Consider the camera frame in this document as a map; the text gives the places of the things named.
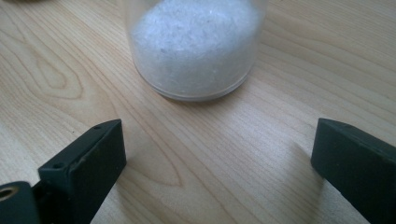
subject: white granules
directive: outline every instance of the white granules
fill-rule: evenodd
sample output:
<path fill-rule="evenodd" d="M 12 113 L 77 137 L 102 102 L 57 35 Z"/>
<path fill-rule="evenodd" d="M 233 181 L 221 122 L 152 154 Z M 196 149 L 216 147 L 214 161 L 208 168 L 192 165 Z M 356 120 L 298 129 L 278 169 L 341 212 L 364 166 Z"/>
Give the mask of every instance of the white granules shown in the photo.
<path fill-rule="evenodd" d="M 250 0 L 163 0 L 130 33 L 134 63 L 171 98 L 221 96 L 253 64 L 262 19 Z"/>

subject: transparent container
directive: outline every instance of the transparent container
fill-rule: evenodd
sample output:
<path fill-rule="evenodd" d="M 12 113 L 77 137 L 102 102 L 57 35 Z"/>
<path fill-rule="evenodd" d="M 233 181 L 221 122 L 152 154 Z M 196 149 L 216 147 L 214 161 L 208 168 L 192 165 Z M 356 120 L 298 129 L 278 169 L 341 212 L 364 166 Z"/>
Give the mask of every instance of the transparent container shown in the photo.
<path fill-rule="evenodd" d="M 267 0 L 120 0 L 134 65 L 160 94 L 205 101 L 241 85 Z"/>

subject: screw hole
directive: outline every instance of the screw hole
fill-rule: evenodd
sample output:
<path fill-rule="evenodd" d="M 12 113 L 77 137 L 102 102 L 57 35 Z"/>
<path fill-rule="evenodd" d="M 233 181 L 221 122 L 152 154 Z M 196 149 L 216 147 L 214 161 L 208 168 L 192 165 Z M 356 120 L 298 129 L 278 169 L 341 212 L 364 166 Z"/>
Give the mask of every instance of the screw hole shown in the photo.
<path fill-rule="evenodd" d="M 18 192 L 18 187 L 0 189 L 0 202 L 5 201 Z"/>
<path fill-rule="evenodd" d="M 61 169 L 61 168 L 64 167 L 64 163 L 63 162 L 59 162 L 59 163 L 53 164 L 52 167 L 55 168 L 55 169 Z"/>

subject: glass jar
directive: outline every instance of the glass jar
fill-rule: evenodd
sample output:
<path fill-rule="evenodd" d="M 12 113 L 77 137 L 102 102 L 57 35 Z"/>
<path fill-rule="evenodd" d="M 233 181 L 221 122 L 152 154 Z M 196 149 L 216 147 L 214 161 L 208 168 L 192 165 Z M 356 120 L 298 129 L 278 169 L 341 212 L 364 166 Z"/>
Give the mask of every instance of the glass jar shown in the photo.
<path fill-rule="evenodd" d="M 223 96 L 256 57 L 267 0 L 121 0 L 137 71 L 181 101 Z"/>

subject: wooden table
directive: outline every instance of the wooden table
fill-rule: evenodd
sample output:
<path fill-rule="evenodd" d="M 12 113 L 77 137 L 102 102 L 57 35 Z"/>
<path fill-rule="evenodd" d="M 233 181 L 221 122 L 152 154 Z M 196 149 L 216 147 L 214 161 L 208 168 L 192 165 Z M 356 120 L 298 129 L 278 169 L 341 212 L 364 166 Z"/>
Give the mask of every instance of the wooden table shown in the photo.
<path fill-rule="evenodd" d="M 116 0 L 0 1 L 0 184 L 121 118 L 128 165 L 92 223 L 365 223 L 311 167 L 318 118 L 396 146 L 396 3 L 271 0 L 237 91 L 167 100 Z"/>

